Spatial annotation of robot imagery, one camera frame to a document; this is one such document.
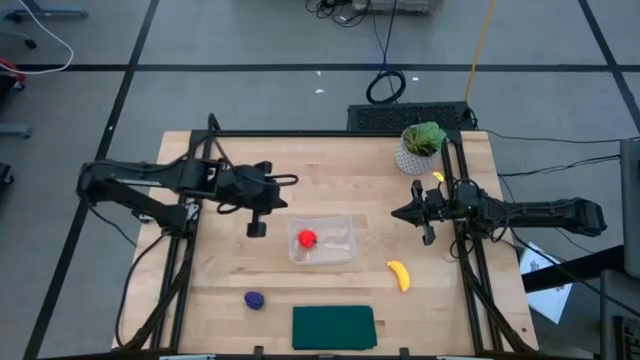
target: purple toy grape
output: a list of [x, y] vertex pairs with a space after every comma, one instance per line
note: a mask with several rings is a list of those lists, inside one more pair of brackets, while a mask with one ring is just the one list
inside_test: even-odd
[[244, 294], [244, 302], [246, 302], [247, 306], [253, 310], [260, 310], [264, 305], [264, 296], [257, 291], [249, 291]]

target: yellow cable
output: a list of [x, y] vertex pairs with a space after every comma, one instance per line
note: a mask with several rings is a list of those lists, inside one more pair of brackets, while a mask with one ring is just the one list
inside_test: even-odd
[[473, 55], [473, 63], [471, 64], [471, 72], [469, 73], [469, 80], [467, 81], [467, 91], [464, 93], [464, 101], [469, 103], [471, 99], [471, 85], [473, 84], [473, 78], [476, 75], [476, 64], [478, 64], [478, 59], [480, 58], [480, 53], [482, 52], [482, 47], [484, 46], [484, 38], [487, 35], [487, 29], [489, 28], [489, 23], [491, 22], [491, 16], [493, 15], [493, 8], [496, 6], [496, 0], [491, 0], [491, 4], [489, 5], [489, 11], [487, 12], [487, 17], [484, 19], [484, 25], [482, 26], [482, 32], [480, 33], [480, 40], [478, 40], [478, 46], [476, 47], [476, 53]]

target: green plant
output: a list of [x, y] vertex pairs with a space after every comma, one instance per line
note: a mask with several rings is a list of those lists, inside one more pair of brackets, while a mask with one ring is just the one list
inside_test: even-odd
[[410, 153], [431, 156], [440, 149], [446, 137], [447, 134], [437, 123], [429, 121], [408, 128], [403, 141]]

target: potted plant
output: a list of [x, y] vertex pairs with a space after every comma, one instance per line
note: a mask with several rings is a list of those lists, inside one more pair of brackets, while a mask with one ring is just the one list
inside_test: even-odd
[[435, 122], [425, 122], [406, 128], [396, 148], [396, 163], [409, 175], [424, 174], [433, 165], [447, 134]]

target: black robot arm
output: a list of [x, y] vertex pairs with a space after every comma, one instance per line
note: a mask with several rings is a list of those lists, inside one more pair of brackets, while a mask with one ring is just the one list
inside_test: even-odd
[[[76, 192], [91, 206], [113, 201], [154, 218], [163, 230], [185, 234], [190, 219], [186, 207], [163, 204], [130, 186], [168, 188], [190, 198], [217, 202], [220, 214], [252, 210], [247, 236], [263, 237], [266, 224], [259, 221], [260, 216], [287, 207], [280, 198], [280, 187], [298, 180], [295, 175], [270, 173], [271, 163], [267, 161], [233, 166], [224, 160], [203, 159], [178, 159], [168, 165], [102, 160], [83, 165]], [[276, 181], [283, 177], [292, 181]]]
[[423, 189], [420, 180], [411, 186], [412, 200], [391, 213], [392, 216], [424, 228], [423, 242], [435, 240], [430, 221], [465, 221], [472, 236], [493, 236], [495, 229], [563, 228], [575, 234], [598, 236], [607, 225], [602, 208], [589, 200], [573, 198], [551, 202], [510, 203], [490, 197], [471, 179], [457, 180], [453, 185], [453, 198], [445, 199], [440, 188]]

